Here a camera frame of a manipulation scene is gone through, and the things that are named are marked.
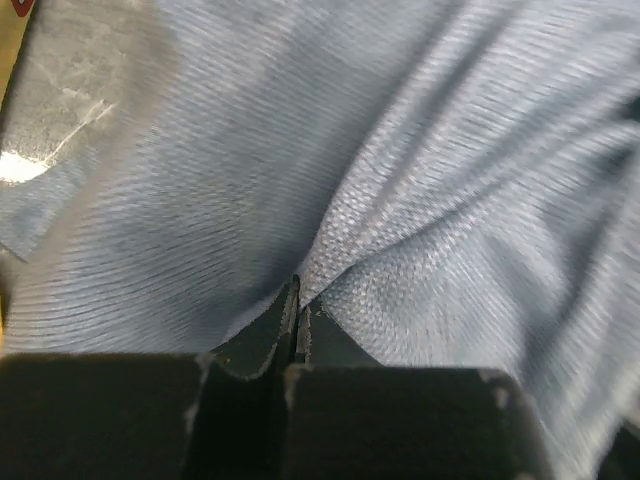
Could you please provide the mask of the grey striped pillowcase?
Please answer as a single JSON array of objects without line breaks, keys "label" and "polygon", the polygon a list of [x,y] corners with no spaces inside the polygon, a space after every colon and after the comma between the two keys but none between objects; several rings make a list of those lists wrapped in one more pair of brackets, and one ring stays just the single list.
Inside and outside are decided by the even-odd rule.
[{"label": "grey striped pillowcase", "polygon": [[111,134],[1,197],[3,349],[200,353],[293,275],[387,365],[503,369],[559,479],[639,396],[635,1],[145,1]]}]

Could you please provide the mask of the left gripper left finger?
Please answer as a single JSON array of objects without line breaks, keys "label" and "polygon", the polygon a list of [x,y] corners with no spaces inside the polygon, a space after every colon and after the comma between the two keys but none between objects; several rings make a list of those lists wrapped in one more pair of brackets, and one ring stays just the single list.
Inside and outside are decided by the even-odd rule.
[{"label": "left gripper left finger", "polygon": [[12,354],[5,479],[273,479],[299,282],[202,354]]}]

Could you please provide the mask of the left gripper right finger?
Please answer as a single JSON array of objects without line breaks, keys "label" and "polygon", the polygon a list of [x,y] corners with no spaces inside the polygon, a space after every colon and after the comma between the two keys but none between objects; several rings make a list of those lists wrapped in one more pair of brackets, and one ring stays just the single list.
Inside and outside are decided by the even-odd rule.
[{"label": "left gripper right finger", "polygon": [[549,479],[517,382],[486,368],[384,367],[319,302],[284,376],[288,479]]}]

